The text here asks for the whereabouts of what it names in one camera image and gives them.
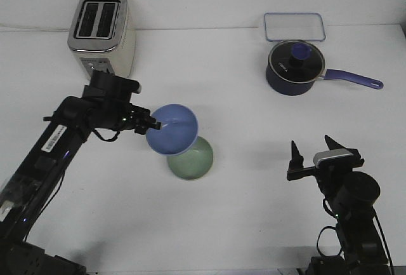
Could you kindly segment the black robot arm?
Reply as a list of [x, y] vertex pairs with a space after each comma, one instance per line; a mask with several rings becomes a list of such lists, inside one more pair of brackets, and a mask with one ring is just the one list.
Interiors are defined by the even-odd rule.
[[289, 181], [314, 177], [324, 198], [324, 210], [340, 249], [335, 255], [320, 252], [312, 257], [304, 274], [394, 274], [395, 268], [374, 203], [381, 194], [378, 182], [359, 171], [364, 159], [359, 151], [324, 137], [327, 151], [313, 157], [313, 166], [304, 167], [304, 158], [291, 142]]
[[1, 189], [1, 274], [86, 274], [86, 267], [26, 242], [32, 226], [60, 189], [66, 169], [99, 129], [144, 135], [160, 123], [130, 102], [139, 82], [96, 70], [81, 97], [65, 98], [39, 140]]

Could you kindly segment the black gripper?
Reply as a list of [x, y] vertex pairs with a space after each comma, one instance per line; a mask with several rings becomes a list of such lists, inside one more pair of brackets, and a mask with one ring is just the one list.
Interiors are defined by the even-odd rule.
[[133, 104], [120, 107], [120, 130], [134, 130], [135, 133], [145, 135], [148, 129], [160, 130], [162, 123], [152, 119], [150, 111]]
[[315, 165], [304, 167], [304, 158], [300, 155], [296, 143], [291, 141], [291, 160], [287, 170], [287, 180], [299, 180], [305, 177], [314, 177], [320, 192], [324, 196], [332, 196], [342, 186], [344, 177], [354, 168], [363, 166], [364, 159], [355, 151], [348, 149], [336, 142], [328, 135], [324, 135], [324, 140], [330, 151], [338, 149], [349, 150], [353, 156], [322, 162], [320, 168]]

